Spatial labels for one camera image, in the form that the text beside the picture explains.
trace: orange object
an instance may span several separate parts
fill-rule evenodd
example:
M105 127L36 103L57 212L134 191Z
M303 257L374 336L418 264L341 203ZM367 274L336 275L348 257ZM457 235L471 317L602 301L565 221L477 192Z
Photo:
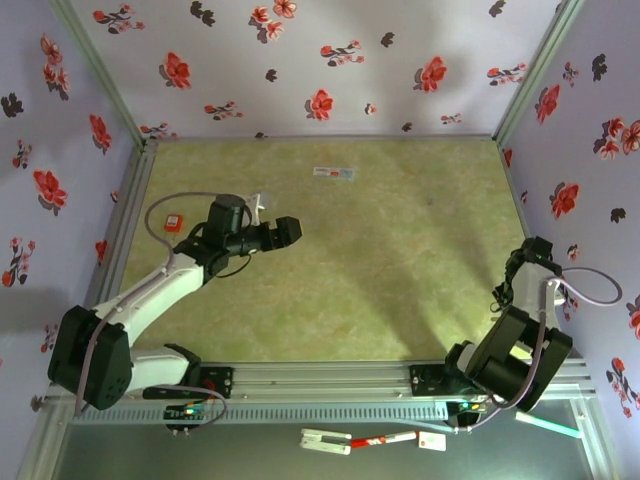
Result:
M182 220L182 215L170 213L167 215L167 220L164 222L164 229L170 233L178 233L182 230Z

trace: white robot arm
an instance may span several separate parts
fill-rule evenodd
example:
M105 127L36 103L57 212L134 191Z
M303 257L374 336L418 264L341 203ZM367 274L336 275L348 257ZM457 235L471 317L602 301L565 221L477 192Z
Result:
M69 310L49 364L50 380L99 410L129 391L193 383L191 370L198 366L191 352L177 345L152 352L131 347L167 309L218 276L231 257L250 259L253 253L287 247L302 236L300 222L293 217L276 219L274 229L268 222L260 223L259 205L257 196L247 202L218 195L207 221L172 250L163 266L91 310Z

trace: white cable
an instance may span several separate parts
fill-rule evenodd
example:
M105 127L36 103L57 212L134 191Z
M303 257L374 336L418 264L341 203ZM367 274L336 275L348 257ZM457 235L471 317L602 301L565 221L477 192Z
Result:
M587 303L590 303L592 305L596 305L598 307L611 307L613 305L616 305L620 300L622 300L622 287L620 286L620 284L615 279L613 279L612 277L610 277L606 273L601 272L600 270L596 270L595 268L589 268L589 267L571 267L571 268L565 268L563 271L564 272L580 272L580 271L583 271L583 272L596 273L596 274L600 275L601 277L604 277L607 280L609 280L613 284L613 286L615 287L615 289L617 291L617 295L616 295L616 298L614 300L610 300L610 301L596 300L594 298L588 297L584 293L582 293L579 290L577 290L573 285L571 285L569 282L567 282L564 278L557 278L556 279L556 281L559 284L563 285L567 290L573 292L576 297L581 298L582 300L584 300Z

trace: lavender wall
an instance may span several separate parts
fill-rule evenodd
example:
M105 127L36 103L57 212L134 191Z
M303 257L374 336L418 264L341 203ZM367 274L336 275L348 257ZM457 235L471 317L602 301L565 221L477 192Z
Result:
M84 301L133 141L44 0L1 13L0 477L12 479L57 324Z
M616 307L571 297L560 316L597 382L628 478L640 478L638 15L636 0L587 2L505 145L531 232L554 243L561 265L600 269L624 289ZM615 296L590 274L567 280Z

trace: floral wallpaper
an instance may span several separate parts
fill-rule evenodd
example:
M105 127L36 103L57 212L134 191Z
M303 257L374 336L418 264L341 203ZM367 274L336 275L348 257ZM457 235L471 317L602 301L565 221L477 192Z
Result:
M491 135L558 0L70 4L143 135L266 138Z
M586 2L503 147L531 233L553 242L562 266L596 268L623 288L623 301L611 308L563 290L558 318L596 381L622 477L637 479L640 58L629 56L629 45L640 41L640 4L620 0L610 7ZM599 277L566 272L565 278L594 298L615 297Z
M107 15L116 28L126 21ZM11 65L0 71L0 477L9 480L45 401L62 315L84 303L108 255L96 245L133 141L46 2L7 4L0 36Z

